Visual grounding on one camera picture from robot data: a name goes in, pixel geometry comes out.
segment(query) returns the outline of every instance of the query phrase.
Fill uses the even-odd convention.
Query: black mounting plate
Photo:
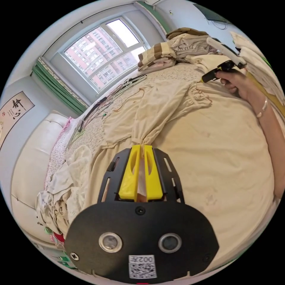
[[[143,207],[143,215],[136,208]],[[123,247],[108,253],[99,246],[105,232],[119,235]],[[181,248],[164,253],[159,239],[175,233],[182,239]],[[204,271],[215,257],[219,244],[207,218],[198,210],[178,202],[103,202],[82,211],[70,225],[65,240],[67,254],[76,253],[74,265],[87,274],[130,284],[155,284],[172,281]],[[153,255],[156,278],[133,279],[129,274],[129,256]]]

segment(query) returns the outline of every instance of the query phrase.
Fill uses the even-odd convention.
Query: label sticker
[[[154,255],[129,255],[129,276],[132,279],[156,278]]]

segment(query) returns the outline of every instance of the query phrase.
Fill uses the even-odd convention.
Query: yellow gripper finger
[[[151,145],[144,146],[144,158],[147,201],[161,200],[163,197],[163,192]]]
[[[137,201],[137,184],[140,170],[140,145],[134,145],[131,149],[129,160],[125,169],[119,197],[121,200]]]

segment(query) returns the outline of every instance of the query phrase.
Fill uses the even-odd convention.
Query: window frame
[[[111,28],[107,26],[107,24],[114,22],[116,20],[120,20],[131,32],[132,34],[136,37],[138,40],[137,44],[134,44],[131,47],[126,47],[125,43],[113,32]],[[114,43],[120,48],[122,51],[120,54],[117,56],[113,57],[111,60],[108,60],[105,64],[103,64],[101,67],[96,68],[93,70],[92,74],[87,76],[83,70],[81,70],[70,58],[65,54],[65,52],[73,46],[77,41],[79,41],[81,38],[89,34],[90,32],[94,31],[97,28],[101,28],[103,31],[107,33],[107,35],[114,41]],[[136,30],[132,27],[131,23],[129,23],[124,17],[118,16],[115,18],[112,18],[108,21],[104,21],[101,24],[97,24],[96,26],[93,26],[91,29],[89,29],[88,32],[84,32],[81,34],[79,37],[77,37],[76,40],[73,41],[72,44],[69,44],[68,46],[64,46],[63,49],[60,52],[60,55],[77,71],[78,75],[83,77],[83,79],[96,91],[97,95],[101,95],[105,92],[106,88],[109,87],[109,85],[114,85],[116,84],[119,80],[121,80],[123,77],[127,76],[127,74],[134,72],[137,69],[137,66],[133,66],[131,68],[128,68],[124,70],[121,74],[116,76],[113,80],[108,82],[106,85],[104,85],[101,89],[99,89],[94,82],[92,82],[92,78],[97,74],[103,71],[107,66],[112,64],[114,61],[118,60],[119,58],[123,57],[124,55],[128,54],[129,52],[132,52],[138,48],[144,47],[145,50],[148,48],[148,43],[145,43],[144,40],[140,37],[140,35],[136,32]],[[95,62],[98,60],[94,60],[92,64],[88,66],[88,68],[91,67],[96,67]]]

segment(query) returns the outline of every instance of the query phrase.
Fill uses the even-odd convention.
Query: red object
[[[54,234],[55,238],[56,238],[57,240],[59,240],[61,243],[64,243],[64,242],[65,242],[65,239],[64,239],[64,237],[63,237],[62,234],[61,234],[61,235],[58,235],[58,234],[56,234],[55,232],[54,232],[53,234]]]

